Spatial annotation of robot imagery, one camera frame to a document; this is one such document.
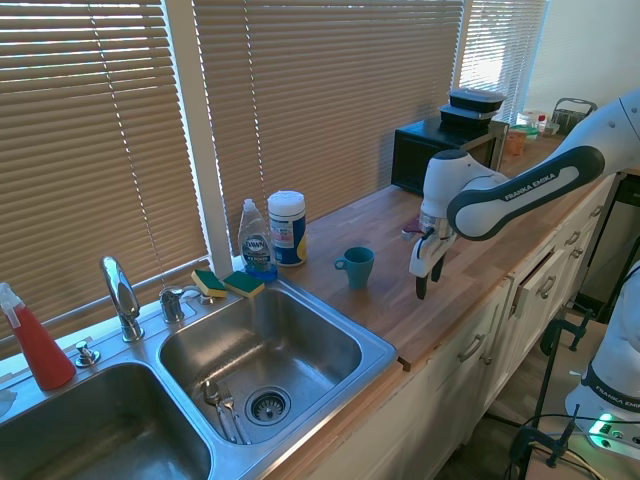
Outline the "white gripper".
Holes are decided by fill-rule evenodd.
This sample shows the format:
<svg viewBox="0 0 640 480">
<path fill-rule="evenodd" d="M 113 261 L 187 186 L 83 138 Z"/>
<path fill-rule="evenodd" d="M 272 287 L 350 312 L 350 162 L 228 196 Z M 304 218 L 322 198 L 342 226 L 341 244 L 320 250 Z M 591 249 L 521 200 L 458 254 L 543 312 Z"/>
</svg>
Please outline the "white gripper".
<svg viewBox="0 0 640 480">
<path fill-rule="evenodd" d="M 420 300 L 424 300 L 428 287 L 428 279 L 438 282 L 444 266 L 447 251 L 457 238 L 452 234 L 441 239 L 437 234 L 425 233 L 415 243 L 409 263 L 409 272 L 416 276 L 415 292 Z"/>
</svg>

